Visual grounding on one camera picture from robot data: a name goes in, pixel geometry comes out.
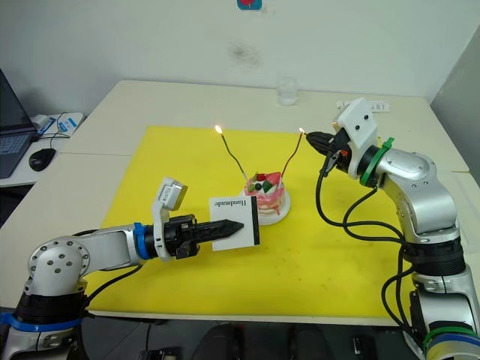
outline yellow mat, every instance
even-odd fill
[[[249,176],[281,171],[298,134],[226,130],[232,152]],[[302,140],[286,170],[292,198],[280,223],[260,229],[260,246],[212,252],[202,244],[198,256],[148,261],[135,275],[101,293],[91,304],[99,311],[164,314],[291,315],[317,317],[388,317],[380,288],[396,272],[398,245],[350,238],[324,223],[314,190],[324,157]],[[149,127],[117,190],[104,227],[152,223],[151,205],[164,176],[188,185],[179,211],[209,220],[209,197],[236,196],[244,179],[213,129]],[[330,218],[369,191],[339,170],[324,181],[322,203]],[[381,191],[361,205],[352,220],[381,220],[398,225],[395,207]],[[388,235],[369,226],[358,233]],[[87,277],[91,293],[125,270]],[[411,280],[403,282],[408,304]],[[393,291],[388,293],[393,307]]]

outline robotic arm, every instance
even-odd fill
[[[395,203],[412,263],[413,334],[427,360],[480,359],[480,307],[461,247],[457,211],[439,183],[435,163],[422,154],[377,147],[377,124],[367,101],[353,101],[333,123],[335,135],[313,132],[307,141],[333,167],[368,187],[382,188]]]
[[[197,223],[192,214],[170,218],[186,191],[171,178],[163,180],[152,206],[152,226],[133,223],[81,232],[39,246],[28,261],[30,276],[19,304],[13,313],[1,315],[0,323],[10,326],[6,341],[0,343],[1,359],[42,350],[74,351],[76,327],[90,300],[85,296],[85,275],[141,266],[155,257],[192,257],[200,242],[226,238],[243,227],[231,220]]]

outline laptop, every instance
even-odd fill
[[[9,178],[37,129],[0,69],[0,179]]]

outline card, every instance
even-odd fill
[[[256,196],[210,198],[210,221],[224,219],[238,221],[244,226],[228,238],[212,241],[213,251],[246,248],[260,244]]]

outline computer mouse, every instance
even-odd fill
[[[56,152],[54,148],[42,148],[30,155],[28,163],[33,170],[42,171],[48,167],[48,164],[50,164]]]

